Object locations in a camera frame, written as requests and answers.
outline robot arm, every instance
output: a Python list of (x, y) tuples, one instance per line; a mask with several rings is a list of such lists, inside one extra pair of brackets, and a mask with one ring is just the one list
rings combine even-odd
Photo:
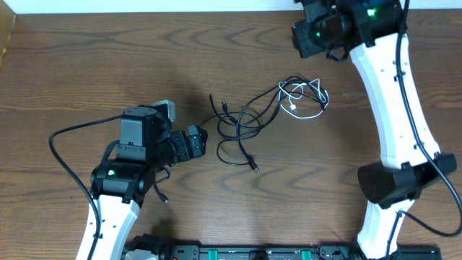
[[(305, 58), (328, 51), (328, 59), (351, 55), (372, 106), (380, 137), (381, 162), (358, 170), (361, 189), (368, 199), (364, 225), (357, 242), (367, 259), (381, 259), (397, 249), (403, 218), (422, 189), (439, 179), (417, 146), (396, 77), (396, 42), (402, 10), (398, 0), (302, 0), (306, 20), (292, 27), (295, 47)], [(343, 47), (337, 58), (332, 50)], [(419, 136), (426, 151), (444, 174), (456, 170), (453, 155), (441, 155), (425, 121), (412, 78), (406, 35), (401, 45), (404, 85)]]
[[(198, 126), (188, 127), (189, 136), (184, 131), (171, 131), (174, 120), (174, 104), (167, 100), (123, 112), (121, 140), (109, 144), (92, 172), (90, 191), (101, 219), (92, 259), (120, 260), (148, 190), (154, 186), (161, 200), (168, 202), (157, 188), (156, 173), (166, 170), (170, 176), (166, 165), (171, 167), (205, 154), (207, 132)], [(117, 156), (109, 160), (113, 148)], [(95, 214), (90, 207), (77, 259), (87, 259), (96, 233)]]

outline tangled cable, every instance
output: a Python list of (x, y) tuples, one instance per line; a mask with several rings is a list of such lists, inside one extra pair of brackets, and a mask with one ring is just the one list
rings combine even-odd
[[(236, 166), (249, 165), (250, 168), (252, 168), (252, 170), (259, 173), (260, 169), (258, 168), (257, 164), (255, 163), (255, 160), (253, 159), (253, 156), (248, 154), (247, 151), (245, 150), (245, 148), (244, 148), (244, 146), (242, 144), (242, 141), (250, 140), (250, 139), (256, 137), (258, 135), (258, 133), (260, 133), (261, 130), (263, 130), (265, 127), (267, 127), (276, 118), (277, 114), (279, 113), (280, 108), (282, 108), (284, 111), (286, 111), (288, 114), (294, 116), (295, 118), (300, 118), (300, 119), (315, 118), (316, 116), (319, 116), (320, 114), (322, 114), (322, 112), (327, 108), (327, 105), (329, 103), (329, 96), (328, 96), (327, 91), (325, 91), (321, 87), (320, 83), (321, 82), (319, 81), (319, 79), (315, 79), (313, 81), (310, 81), (308, 79), (298, 77), (298, 76), (288, 77), (284, 81), (280, 82), (278, 85), (276, 85), (276, 86), (272, 87), (271, 89), (265, 91), (263, 94), (260, 94), (260, 95), (256, 96), (255, 98), (253, 98), (251, 101), (249, 101), (244, 106), (244, 108), (240, 112), (237, 112), (237, 111), (236, 112), (229, 112), (227, 104), (223, 100), (222, 101), (222, 109), (223, 109), (224, 113), (218, 113), (218, 111), (217, 111), (217, 109), (215, 108), (215, 105), (214, 105), (212, 94), (210, 94), (210, 96), (209, 96), (210, 104), (212, 105), (212, 109), (213, 109), (215, 115), (209, 117), (208, 119), (206, 119), (203, 123), (201, 123), (200, 126), (203, 126), (204, 124), (209, 122), (211, 119), (217, 117), (219, 119), (218, 124), (217, 124), (217, 131), (218, 131), (219, 135), (224, 138), (224, 140), (219, 142), (218, 145), (217, 145), (217, 157), (218, 157), (218, 159), (220, 159), (222, 162), (224, 162), (224, 163), (226, 163), (228, 165), (236, 165)], [(294, 86), (294, 88), (292, 90), (290, 90), (290, 91), (287, 91), (286, 88), (288, 86)], [(310, 89), (313, 92), (313, 96), (305, 94), (305, 90), (304, 90), (305, 87)], [(274, 91), (276, 89), (279, 89), (279, 91), (274, 94), (273, 98), (271, 99), (271, 102), (266, 106), (266, 108), (263, 110), (263, 112), (257, 113), (256, 115), (254, 115), (252, 113), (249, 113), (249, 112), (246, 112), (249, 105), (252, 104), (255, 100), (263, 97), (264, 95), (267, 95), (268, 93), (270, 93), (270, 92), (272, 92), (272, 91)], [(276, 107), (274, 108), (270, 118), (266, 121), (266, 123), (262, 123), (262, 121), (261, 121), (262, 115), (264, 115), (266, 112), (268, 112), (268, 110), (270, 109), (270, 107), (273, 104), (274, 100), (276, 100), (276, 97), (279, 97), (279, 101), (277, 102)], [(299, 100), (302, 97), (308, 98), (308, 99), (310, 99), (310, 100), (312, 100), (314, 102), (319, 103), (320, 106), (321, 106), (321, 111), (315, 116), (308, 116), (308, 117), (296, 116), (295, 113), (297, 113), (297, 111), (296, 111), (295, 104), (293, 104), (293, 102), (292, 102), (292, 99)], [(292, 109), (292, 113), (290, 113), (282, 105), (282, 102), (286, 98), (289, 98), (291, 108), (295, 108), (295, 109)], [(251, 119), (246, 121), (246, 122), (243, 122), (243, 116), (250, 116)], [(235, 128), (236, 134), (234, 136), (230, 136), (230, 135), (227, 135), (227, 134), (223, 133), (223, 131), (221, 129), (222, 123), (224, 123), (225, 125), (228, 125), (228, 126), (231, 126), (231, 127)], [(229, 162), (229, 161), (224, 160), (219, 154), (219, 148), (225, 142), (237, 142), (239, 150), (242, 152), (242, 154), (244, 155), (244, 158), (247, 160), (247, 162)]]

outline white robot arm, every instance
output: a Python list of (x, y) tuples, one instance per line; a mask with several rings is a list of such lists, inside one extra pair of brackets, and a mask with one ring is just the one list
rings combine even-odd
[[(93, 252), (93, 259), (120, 260), (128, 233), (138, 218), (139, 206), (131, 200), (122, 203), (119, 196), (101, 195), (94, 200), (101, 219), (100, 238)], [(95, 214), (92, 208), (88, 212), (87, 228), (80, 245), (78, 260), (87, 259), (96, 233)]]
[[(417, 149), (406, 110), (396, 81), (396, 40), (398, 33), (375, 40), (375, 46), (359, 45), (350, 51), (354, 65), (357, 67), (367, 95), (369, 96), (375, 122), (380, 138), (380, 158), (384, 167), (400, 170), (409, 162), (411, 166), (421, 165), (427, 161)], [(433, 139), (425, 121), (417, 91), (412, 78), (411, 64), (408, 55), (408, 38), (403, 38), (401, 46), (401, 63), (404, 71), (404, 82), (409, 97), (412, 114), (425, 148), (431, 154), (440, 153), (438, 144)], [(385, 256), (388, 236), (391, 234), (397, 211), (407, 211), (414, 200), (404, 200), (382, 209), (380, 205), (367, 203), (364, 225), (359, 232), (357, 242), (369, 259), (380, 259)], [(390, 253), (397, 249), (396, 239), (403, 218), (398, 222)]]

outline white cable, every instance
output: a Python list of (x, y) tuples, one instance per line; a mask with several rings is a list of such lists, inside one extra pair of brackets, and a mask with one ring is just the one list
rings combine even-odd
[[(285, 84), (286, 82), (280, 82), (278, 85), (279, 85), (279, 101), (281, 100), (281, 97), (282, 97), (282, 93), (286, 94), (288, 97), (289, 97), (289, 102), (290, 102), (290, 107), (293, 111), (296, 111), (296, 107), (295, 105), (292, 103), (292, 98), (295, 99), (295, 100), (299, 100), (303, 97), (303, 95), (300, 95), (299, 97), (294, 97), (292, 96), (291, 94), (289, 94), (284, 88), (283, 88), (283, 84)], [(314, 90), (317, 90), (318, 91), (318, 97), (319, 99), (321, 100), (321, 102), (323, 103), (326, 103), (324, 105), (324, 109), (327, 108), (327, 105), (329, 104), (329, 94), (327, 93), (327, 90), (324, 90), (326, 96), (324, 95), (324, 93), (321, 92), (321, 80), (320, 79), (315, 79), (313, 80), (312, 82), (309, 82), (308, 84), (306, 83), (301, 83), (301, 84), (291, 84), (291, 85), (294, 85), (295, 87), (292, 89), (291, 92), (295, 91), (296, 89), (298, 88), (301, 88), (302, 89), (302, 94), (304, 93), (304, 89), (305, 87), (309, 87), (311, 89), (314, 89)], [(319, 116), (320, 114), (322, 114), (322, 112), (324, 112), (324, 109), (321, 109), (321, 111), (317, 114), (317, 115), (314, 115), (314, 116), (305, 116), (305, 117), (302, 117), (302, 116), (296, 116), (294, 113), (291, 113), (289, 112), (281, 103), (281, 108), (284, 109), (284, 111), (286, 111), (288, 114), (290, 114), (291, 116), (295, 117), (295, 118), (298, 118), (298, 119), (310, 119), (310, 118), (315, 118), (317, 116)]]

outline black plastic housing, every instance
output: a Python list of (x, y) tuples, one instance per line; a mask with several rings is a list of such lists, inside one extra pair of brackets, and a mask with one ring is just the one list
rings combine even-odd
[[(446, 175), (457, 168), (453, 154), (438, 155), (435, 163)], [(429, 162), (414, 167), (406, 163), (401, 169), (385, 168), (382, 162), (375, 162), (359, 168), (358, 180), (366, 198), (387, 209), (405, 199), (418, 199), (422, 189), (440, 180), (440, 176)]]
[(302, 0), (305, 19), (292, 26), (292, 42), (302, 58), (343, 48), (348, 54), (365, 43), (398, 32), (399, 0)]
[(114, 160), (104, 157), (93, 170), (90, 192), (119, 196), (123, 203), (134, 200), (140, 207), (144, 195), (154, 185), (155, 174), (166, 165), (187, 162), (206, 152), (207, 131), (189, 126), (189, 136), (183, 130), (171, 131), (172, 124), (166, 109), (152, 106), (127, 108), (121, 121), (121, 139), (116, 146)]

